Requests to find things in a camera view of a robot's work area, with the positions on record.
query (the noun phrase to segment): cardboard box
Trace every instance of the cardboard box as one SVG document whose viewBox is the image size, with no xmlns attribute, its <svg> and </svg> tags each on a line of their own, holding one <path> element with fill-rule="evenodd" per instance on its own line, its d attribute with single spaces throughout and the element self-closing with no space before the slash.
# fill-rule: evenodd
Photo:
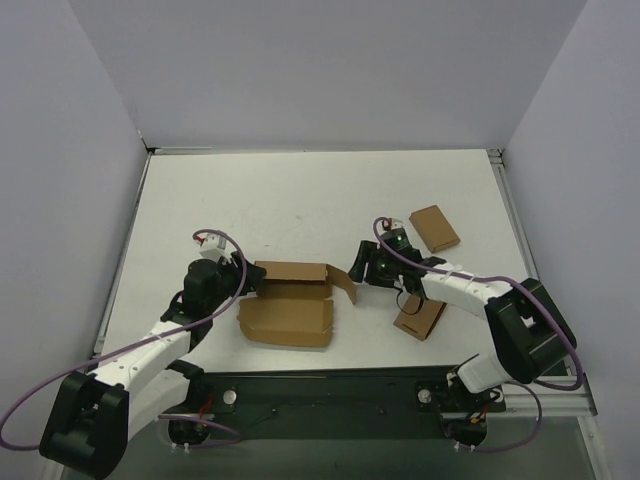
<svg viewBox="0 0 640 480">
<path fill-rule="evenodd" d="M 413 212 L 409 220 L 431 253 L 460 243 L 460 238 L 437 205 Z"/>
<path fill-rule="evenodd" d="M 434 300 L 425 300 L 420 311 L 415 315 L 411 315 L 418 309 L 419 305 L 420 297 L 411 295 L 405 302 L 404 307 L 402 307 L 404 312 L 400 311 L 393 324 L 412 337 L 423 341 L 433 331 L 447 304 Z"/>
<path fill-rule="evenodd" d="M 346 272 L 325 263 L 256 262 L 267 270 L 257 297 L 240 301 L 242 333 L 255 342 L 325 347 L 333 335 L 333 286 L 356 303 Z"/>
</svg>

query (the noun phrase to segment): black metal base plate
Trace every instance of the black metal base plate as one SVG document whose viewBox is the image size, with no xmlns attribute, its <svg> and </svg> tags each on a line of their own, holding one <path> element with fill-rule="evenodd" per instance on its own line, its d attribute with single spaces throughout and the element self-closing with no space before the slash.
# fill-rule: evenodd
<svg viewBox="0 0 640 480">
<path fill-rule="evenodd" d="M 211 394 L 214 421 L 243 439 L 441 438 L 441 413 L 468 413 L 449 395 L 452 368 L 205 373 L 192 380 L 187 401 L 172 412 L 197 413 Z M 431 392 L 429 403 L 418 400 L 422 389 Z M 233 403 L 225 402 L 225 392 Z M 490 406 L 504 410 L 503 402 Z"/>
</svg>

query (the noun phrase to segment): white table surface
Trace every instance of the white table surface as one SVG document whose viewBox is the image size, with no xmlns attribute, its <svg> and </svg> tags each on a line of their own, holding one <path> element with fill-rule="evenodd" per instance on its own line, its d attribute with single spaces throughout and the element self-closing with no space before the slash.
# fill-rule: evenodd
<svg viewBox="0 0 640 480">
<path fill-rule="evenodd" d="M 104 345 L 144 335 L 166 310 L 198 248 L 191 233 L 230 234 L 250 261 L 331 263 L 348 270 L 380 216 L 408 221 L 438 204 L 461 238 L 440 253 L 479 275 L 526 277 L 484 150 L 154 156 L 142 191 Z M 493 346 L 487 324 L 455 307 L 424 342 L 393 326 L 395 292 L 370 286 L 351 305 L 334 288 L 334 335 L 325 349 L 247 340 L 237 305 L 215 320 L 185 360 L 205 371 L 458 364 Z"/>
</svg>

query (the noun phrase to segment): screw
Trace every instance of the screw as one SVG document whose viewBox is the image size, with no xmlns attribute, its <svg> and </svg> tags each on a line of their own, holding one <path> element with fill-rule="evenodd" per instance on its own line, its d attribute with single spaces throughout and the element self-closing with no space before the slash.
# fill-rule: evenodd
<svg viewBox="0 0 640 480">
<path fill-rule="evenodd" d="M 431 392 L 423 388 L 418 392 L 418 401 L 420 403 L 429 403 L 431 401 Z"/>
<path fill-rule="evenodd" d="M 236 403 L 236 399 L 238 398 L 238 394 L 233 390 L 227 390 L 222 394 L 222 401 L 227 405 L 233 405 Z"/>
</svg>

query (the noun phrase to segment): white wall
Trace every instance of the white wall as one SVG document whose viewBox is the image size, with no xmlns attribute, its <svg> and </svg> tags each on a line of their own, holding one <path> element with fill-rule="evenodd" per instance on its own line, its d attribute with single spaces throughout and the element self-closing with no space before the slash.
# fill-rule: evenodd
<svg viewBox="0 0 640 480">
<path fill-rule="evenodd" d="M 0 3 L 0 410 L 85 359 L 145 151 L 64 0 Z M 56 389 L 10 421 L 38 443 Z M 0 450 L 0 478 L 39 478 L 37 452 Z"/>
<path fill-rule="evenodd" d="M 506 145 L 585 0 L 70 0 L 148 145 Z"/>
<path fill-rule="evenodd" d="M 640 3 L 590 0 L 507 148 L 540 275 L 579 342 L 616 478 L 637 478 Z"/>
</svg>

